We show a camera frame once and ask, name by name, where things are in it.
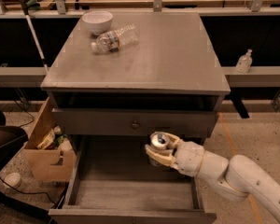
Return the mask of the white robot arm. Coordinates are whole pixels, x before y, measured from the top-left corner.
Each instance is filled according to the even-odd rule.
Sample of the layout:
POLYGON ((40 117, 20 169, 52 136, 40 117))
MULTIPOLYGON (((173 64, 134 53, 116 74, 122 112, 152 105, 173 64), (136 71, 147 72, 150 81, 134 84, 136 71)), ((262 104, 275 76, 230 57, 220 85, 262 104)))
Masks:
POLYGON ((192 141, 155 132, 145 146, 154 162, 204 180, 219 195, 239 202, 253 195, 280 223, 280 185, 248 157, 226 159, 192 141))

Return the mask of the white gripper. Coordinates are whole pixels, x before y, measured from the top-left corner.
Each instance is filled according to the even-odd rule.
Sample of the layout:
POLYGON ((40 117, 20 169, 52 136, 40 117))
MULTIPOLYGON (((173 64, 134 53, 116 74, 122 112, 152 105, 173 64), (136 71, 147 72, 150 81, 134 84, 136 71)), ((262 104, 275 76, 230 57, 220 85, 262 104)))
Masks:
POLYGON ((180 142, 177 147, 178 142, 179 137, 176 135, 154 132, 150 136, 151 146, 145 145, 146 154, 161 165, 175 168, 182 175, 194 177, 199 173, 205 149, 194 142, 180 142))

